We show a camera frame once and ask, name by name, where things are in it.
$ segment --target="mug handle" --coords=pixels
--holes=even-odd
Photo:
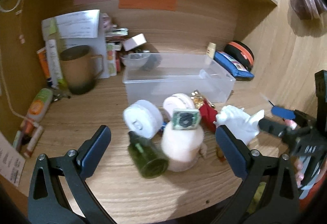
[[[101,59],[102,59],[102,63],[101,63],[101,64],[102,64],[102,69],[101,69],[100,72],[98,72],[98,73],[94,76],[95,79],[98,78],[99,75],[102,74],[103,71],[104,71],[103,55],[98,54],[98,55],[92,55],[92,56],[91,56],[91,59],[97,59],[97,58],[101,58]]]

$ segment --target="green glass bottle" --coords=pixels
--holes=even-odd
[[[167,156],[157,149],[151,140],[133,131],[128,135],[130,137],[128,152],[142,177],[152,179],[162,175],[168,168]]]

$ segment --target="gold foil packet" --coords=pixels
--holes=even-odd
[[[191,93],[191,99],[193,100],[193,103],[194,103],[196,109],[199,109],[200,107],[202,107],[204,105],[205,101],[207,101],[207,103],[210,105],[210,107],[216,108],[214,104],[212,104],[208,99],[205,98],[205,96],[203,96],[199,92],[199,90],[194,90]]]

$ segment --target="white tube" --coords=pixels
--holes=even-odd
[[[30,158],[33,154],[33,151],[35,149],[35,146],[39,140],[39,138],[41,137],[42,133],[43,133],[43,127],[39,126],[32,134],[32,139],[30,140],[30,142],[28,143],[27,149],[24,152],[24,156],[26,158]]]

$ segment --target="white round container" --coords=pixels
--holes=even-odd
[[[174,109],[195,109],[193,100],[183,93],[177,93],[166,98],[162,106],[169,120],[173,116]]]
[[[159,131],[163,117],[159,109],[147,100],[138,100],[123,112],[126,125],[138,135],[151,139]]]
[[[195,130],[173,130],[173,124],[169,122],[161,139],[161,149],[169,158],[168,170],[179,172],[193,167],[203,139],[201,126]]]

